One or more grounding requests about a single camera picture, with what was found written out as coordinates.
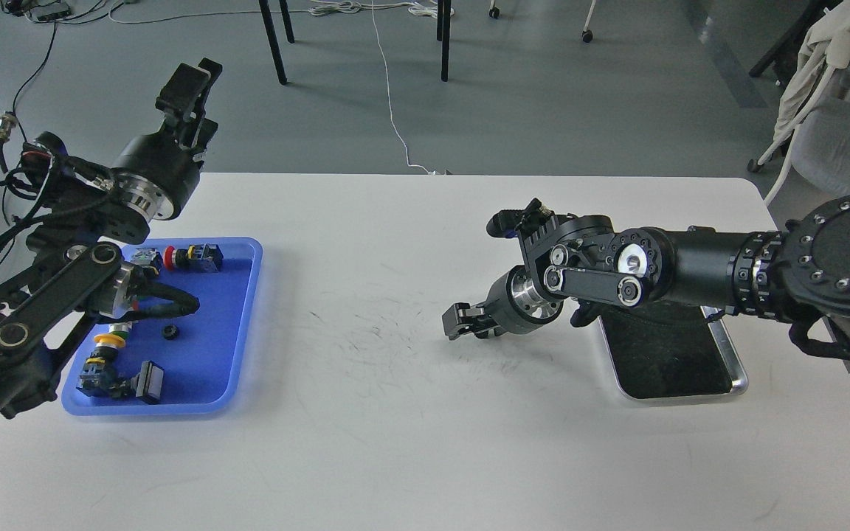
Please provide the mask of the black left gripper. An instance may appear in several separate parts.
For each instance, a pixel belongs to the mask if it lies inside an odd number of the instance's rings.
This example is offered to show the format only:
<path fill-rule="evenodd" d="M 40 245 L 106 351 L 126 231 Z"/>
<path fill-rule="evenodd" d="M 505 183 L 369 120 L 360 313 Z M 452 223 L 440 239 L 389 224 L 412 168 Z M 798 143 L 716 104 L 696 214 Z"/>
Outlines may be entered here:
<path fill-rule="evenodd" d="M 222 64 L 209 58 L 198 65 L 180 63 L 156 97 L 163 131 L 134 137 L 111 166 L 125 190 L 151 202 L 146 218 L 177 218 L 196 191 L 204 154 L 218 128 L 205 105 L 222 71 Z M 179 141 L 191 141 L 191 147 Z"/>

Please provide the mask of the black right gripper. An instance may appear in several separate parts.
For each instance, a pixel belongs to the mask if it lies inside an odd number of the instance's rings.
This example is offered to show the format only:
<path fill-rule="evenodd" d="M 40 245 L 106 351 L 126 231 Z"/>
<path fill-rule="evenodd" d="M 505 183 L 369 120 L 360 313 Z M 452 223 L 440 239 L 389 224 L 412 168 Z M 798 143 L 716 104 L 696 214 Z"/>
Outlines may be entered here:
<path fill-rule="evenodd" d="M 492 339 L 505 333 L 532 333 L 553 322 L 562 308 L 562 302 L 543 298 L 526 267 L 516 265 L 493 283 L 483 306 L 456 302 L 445 310 L 441 320 L 450 341 L 464 336 Z"/>

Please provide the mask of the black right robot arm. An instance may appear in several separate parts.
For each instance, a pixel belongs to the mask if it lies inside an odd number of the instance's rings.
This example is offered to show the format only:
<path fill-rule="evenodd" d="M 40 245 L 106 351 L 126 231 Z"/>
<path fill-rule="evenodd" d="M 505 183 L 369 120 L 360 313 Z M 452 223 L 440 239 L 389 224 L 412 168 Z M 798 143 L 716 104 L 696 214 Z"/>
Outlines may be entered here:
<path fill-rule="evenodd" d="M 783 232 L 618 232 L 605 215 L 560 215 L 539 199 L 497 212 L 486 231 L 516 239 L 522 262 L 482 302 L 445 310 L 448 339 L 526 335 L 553 322 L 566 299 L 578 302 L 576 328 L 610 308 L 631 313 L 668 302 L 711 307 L 715 319 L 789 324 L 801 352 L 850 361 L 850 195 L 789 221 Z"/>

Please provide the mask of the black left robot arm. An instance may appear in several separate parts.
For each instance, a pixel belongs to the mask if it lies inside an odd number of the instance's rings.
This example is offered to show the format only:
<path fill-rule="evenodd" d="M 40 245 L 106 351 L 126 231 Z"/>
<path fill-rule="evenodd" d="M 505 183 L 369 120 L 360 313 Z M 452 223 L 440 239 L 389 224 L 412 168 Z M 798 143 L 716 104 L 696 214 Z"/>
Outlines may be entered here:
<path fill-rule="evenodd" d="M 62 369 L 97 324 L 172 319 L 195 296 L 156 279 L 156 266 L 125 261 L 154 219 L 182 213 L 200 181 L 217 124 L 204 105 L 222 65 L 179 64 L 156 98 L 165 115 L 133 138 L 112 166 L 68 154 L 44 132 L 25 142 L 2 184 L 33 201 L 0 235 L 0 414 L 13 419 L 56 400 Z"/>

